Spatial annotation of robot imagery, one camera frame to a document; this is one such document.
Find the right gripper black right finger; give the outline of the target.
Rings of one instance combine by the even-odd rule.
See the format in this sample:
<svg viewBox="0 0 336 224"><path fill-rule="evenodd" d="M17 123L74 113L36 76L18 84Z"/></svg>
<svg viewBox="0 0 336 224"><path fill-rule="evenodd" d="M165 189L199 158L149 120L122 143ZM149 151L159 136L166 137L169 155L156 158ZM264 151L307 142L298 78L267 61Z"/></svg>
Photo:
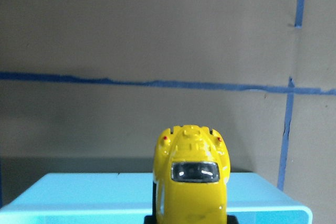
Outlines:
<svg viewBox="0 0 336 224"><path fill-rule="evenodd" d="M234 215L227 216L227 224L238 224L238 219Z"/></svg>

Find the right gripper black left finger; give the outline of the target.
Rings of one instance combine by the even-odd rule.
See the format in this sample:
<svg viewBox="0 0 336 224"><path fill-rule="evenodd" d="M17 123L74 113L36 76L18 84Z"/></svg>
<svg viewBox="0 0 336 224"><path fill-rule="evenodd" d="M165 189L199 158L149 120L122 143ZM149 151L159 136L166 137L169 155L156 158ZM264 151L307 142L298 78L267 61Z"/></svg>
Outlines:
<svg viewBox="0 0 336 224"><path fill-rule="evenodd" d="M157 224L156 216L146 215L144 217L144 224Z"/></svg>

